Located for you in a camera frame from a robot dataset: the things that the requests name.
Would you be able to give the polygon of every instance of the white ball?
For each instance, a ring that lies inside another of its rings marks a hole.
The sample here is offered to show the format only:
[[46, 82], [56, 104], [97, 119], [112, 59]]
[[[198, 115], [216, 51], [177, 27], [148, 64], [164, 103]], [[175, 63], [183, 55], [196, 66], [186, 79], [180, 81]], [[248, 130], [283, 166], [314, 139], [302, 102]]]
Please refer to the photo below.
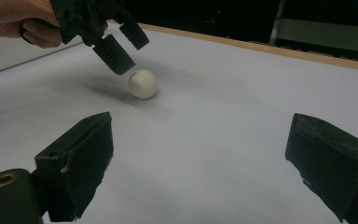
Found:
[[148, 99], [157, 91], [157, 78], [147, 69], [139, 69], [129, 79], [130, 93], [138, 99]]

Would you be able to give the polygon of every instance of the table surface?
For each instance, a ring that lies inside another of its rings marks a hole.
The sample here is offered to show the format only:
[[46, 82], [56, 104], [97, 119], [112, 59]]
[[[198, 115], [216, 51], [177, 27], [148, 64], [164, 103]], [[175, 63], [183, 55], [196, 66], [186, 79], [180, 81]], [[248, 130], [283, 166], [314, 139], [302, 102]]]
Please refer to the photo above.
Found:
[[[358, 137], [358, 69], [151, 30], [137, 51], [108, 31], [137, 62], [121, 77], [84, 45], [0, 72], [0, 172], [109, 111], [115, 156], [79, 224], [339, 223], [284, 151], [295, 113]], [[129, 93], [140, 68], [150, 100]]]
[[73, 46], [81, 41], [81, 38], [77, 36], [68, 45], [41, 49], [38, 46], [30, 45], [21, 38], [0, 37], [0, 70]]

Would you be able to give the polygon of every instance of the dark background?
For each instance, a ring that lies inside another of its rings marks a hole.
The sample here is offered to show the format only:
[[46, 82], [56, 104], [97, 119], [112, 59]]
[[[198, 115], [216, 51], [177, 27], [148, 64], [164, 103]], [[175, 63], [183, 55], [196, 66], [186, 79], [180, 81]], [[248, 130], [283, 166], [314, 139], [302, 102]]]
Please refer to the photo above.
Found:
[[[281, 0], [125, 0], [140, 23], [269, 44]], [[286, 0], [282, 17], [358, 26], [358, 0]], [[358, 61], [358, 51], [291, 41], [274, 46]]]

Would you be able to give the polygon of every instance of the human hand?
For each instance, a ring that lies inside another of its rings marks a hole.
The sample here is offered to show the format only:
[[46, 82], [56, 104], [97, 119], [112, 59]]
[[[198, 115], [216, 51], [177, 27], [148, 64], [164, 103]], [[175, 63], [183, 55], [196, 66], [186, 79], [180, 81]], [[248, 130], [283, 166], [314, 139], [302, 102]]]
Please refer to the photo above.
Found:
[[33, 18], [59, 25], [49, 0], [0, 0], [0, 36], [20, 37], [23, 27], [23, 36], [32, 44], [43, 49], [58, 47], [62, 42], [60, 30]]

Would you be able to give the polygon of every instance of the black plastic part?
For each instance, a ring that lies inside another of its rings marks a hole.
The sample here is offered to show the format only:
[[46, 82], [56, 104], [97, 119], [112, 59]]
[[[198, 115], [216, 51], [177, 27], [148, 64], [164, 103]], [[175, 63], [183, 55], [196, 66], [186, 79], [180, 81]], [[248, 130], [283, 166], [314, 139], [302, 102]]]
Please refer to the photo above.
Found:
[[285, 157], [339, 221], [358, 224], [358, 138], [324, 120], [295, 114]]
[[0, 173], [0, 224], [41, 224], [34, 186], [26, 170]]
[[141, 49], [149, 43], [146, 34], [133, 18], [129, 18], [126, 23], [120, 26], [120, 31], [130, 40], [136, 49]]
[[135, 66], [135, 62], [124, 50], [112, 35], [108, 35], [104, 40], [104, 48], [95, 46], [93, 50], [118, 75], [123, 75]]
[[[55, 26], [55, 25], [53, 25], [53, 24], [50, 24], [50, 23], [48, 23], [48, 22], [46, 22], [46, 21], [44, 21], [44, 20], [41, 20], [41, 19], [38, 19], [38, 18], [33, 18], [33, 21], [42, 23], [42, 24], [44, 24], [44, 25], [46, 25], [46, 26], [48, 26], [48, 27], [50, 27], [50, 28], [60, 30], [59, 27], [57, 27], [57, 26]], [[33, 45], [33, 43], [31, 43], [27, 38], [25, 38], [25, 36], [24, 36], [25, 32], [27, 32], [27, 30], [25, 30], [25, 28], [21, 26], [21, 27], [20, 27], [20, 30], [19, 30], [19, 35], [20, 35], [20, 37], [21, 37], [23, 40], [25, 40], [28, 44], [32, 44], [32, 45]]]
[[147, 36], [124, 8], [123, 0], [50, 0], [55, 16], [60, 22], [62, 42], [69, 43], [76, 35], [118, 75], [122, 75], [135, 62], [113, 37], [103, 39], [103, 22], [115, 20], [123, 34], [137, 49], [146, 45]]
[[41, 212], [48, 211], [52, 222], [81, 217], [112, 157], [110, 114], [78, 122], [35, 157], [33, 177]]

